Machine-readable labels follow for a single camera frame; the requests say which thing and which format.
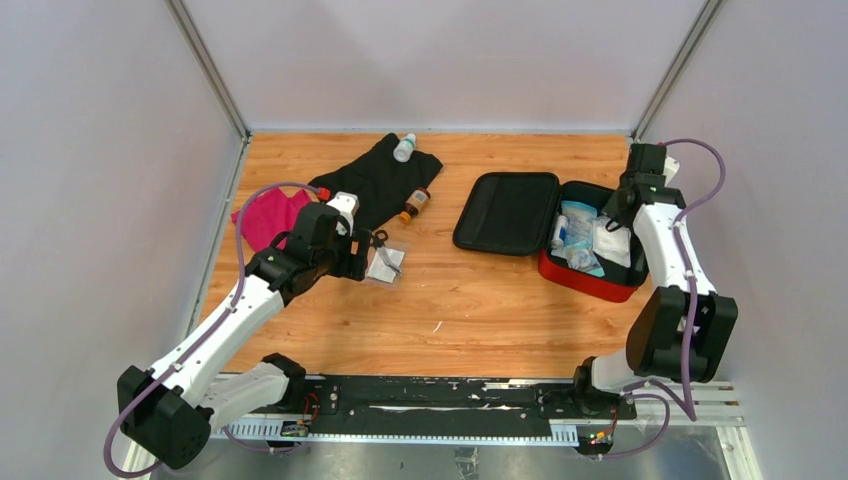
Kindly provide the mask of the white blue gauze packet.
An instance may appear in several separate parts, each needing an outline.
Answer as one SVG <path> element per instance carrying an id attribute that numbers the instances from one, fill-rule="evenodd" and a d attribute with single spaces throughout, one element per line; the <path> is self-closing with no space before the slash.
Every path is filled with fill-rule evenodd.
<path id="1" fill-rule="evenodd" d="M 596 256 L 623 268 L 631 267 L 631 231 L 618 224 L 608 229 L 610 218 L 596 217 L 592 221 L 592 251 Z"/>

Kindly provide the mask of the light blue wipes packet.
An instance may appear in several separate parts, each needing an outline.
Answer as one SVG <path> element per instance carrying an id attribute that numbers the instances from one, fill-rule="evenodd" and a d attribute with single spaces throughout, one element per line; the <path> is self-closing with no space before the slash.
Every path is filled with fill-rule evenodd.
<path id="1" fill-rule="evenodd" d="M 563 200 L 561 210 L 567 220 L 564 244 L 590 247 L 597 209 L 582 202 Z"/>

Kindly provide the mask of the brown bottle orange cap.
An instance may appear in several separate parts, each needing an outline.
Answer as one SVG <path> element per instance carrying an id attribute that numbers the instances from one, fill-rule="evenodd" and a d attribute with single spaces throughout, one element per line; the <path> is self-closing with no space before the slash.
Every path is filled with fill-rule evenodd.
<path id="1" fill-rule="evenodd" d="M 417 188 L 406 200 L 399 214 L 400 221 L 406 225 L 417 218 L 428 205 L 431 194 L 426 188 Z"/>

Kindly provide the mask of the teal header cotton ball bag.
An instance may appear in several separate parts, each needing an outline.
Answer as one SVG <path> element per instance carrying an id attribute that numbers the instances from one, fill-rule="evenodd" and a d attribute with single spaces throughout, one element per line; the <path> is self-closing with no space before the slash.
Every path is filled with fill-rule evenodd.
<path id="1" fill-rule="evenodd" d="M 604 269 L 587 241 L 565 245 L 564 253 L 566 262 L 571 269 L 598 278 L 604 276 Z"/>

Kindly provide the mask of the small white blue bottle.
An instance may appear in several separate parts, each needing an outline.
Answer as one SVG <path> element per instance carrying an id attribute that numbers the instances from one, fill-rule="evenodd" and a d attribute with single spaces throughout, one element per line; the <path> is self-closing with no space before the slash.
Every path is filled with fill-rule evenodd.
<path id="1" fill-rule="evenodd" d="M 554 229 L 550 241 L 550 249 L 561 249 L 565 245 L 567 235 L 568 218 L 565 215 L 558 215 L 554 222 Z"/>

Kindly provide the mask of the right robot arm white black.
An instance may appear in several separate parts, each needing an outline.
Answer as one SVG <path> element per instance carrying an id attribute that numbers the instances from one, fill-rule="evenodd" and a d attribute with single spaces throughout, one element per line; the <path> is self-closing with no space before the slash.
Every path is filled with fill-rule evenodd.
<path id="1" fill-rule="evenodd" d="M 726 162 L 716 148 L 688 139 L 716 160 L 714 187 L 693 202 L 669 182 L 679 169 L 671 141 L 634 143 L 605 213 L 641 245 L 653 292 L 634 321 L 623 349 L 589 357 L 574 375 L 571 403 L 584 417 L 617 407 L 636 390 L 662 390 L 690 419 L 697 418 L 692 386 L 710 382 L 738 318 L 736 301 L 719 294 L 697 257 L 688 217 L 724 187 Z"/>

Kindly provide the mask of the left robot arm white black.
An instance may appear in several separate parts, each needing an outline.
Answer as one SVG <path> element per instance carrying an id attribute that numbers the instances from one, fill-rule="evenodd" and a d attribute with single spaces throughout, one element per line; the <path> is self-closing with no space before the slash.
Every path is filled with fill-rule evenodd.
<path id="1" fill-rule="evenodd" d="M 117 381 L 122 432 L 172 470 L 190 464 L 210 435 L 267 405 L 283 413 L 306 400 L 305 372 L 272 354 L 246 373 L 216 377 L 260 326 L 330 275 L 355 281 L 367 266 L 370 232 L 354 226 L 353 194 L 302 207 L 289 232 L 243 264 L 236 286 L 193 333 L 151 367 L 128 367 Z"/>

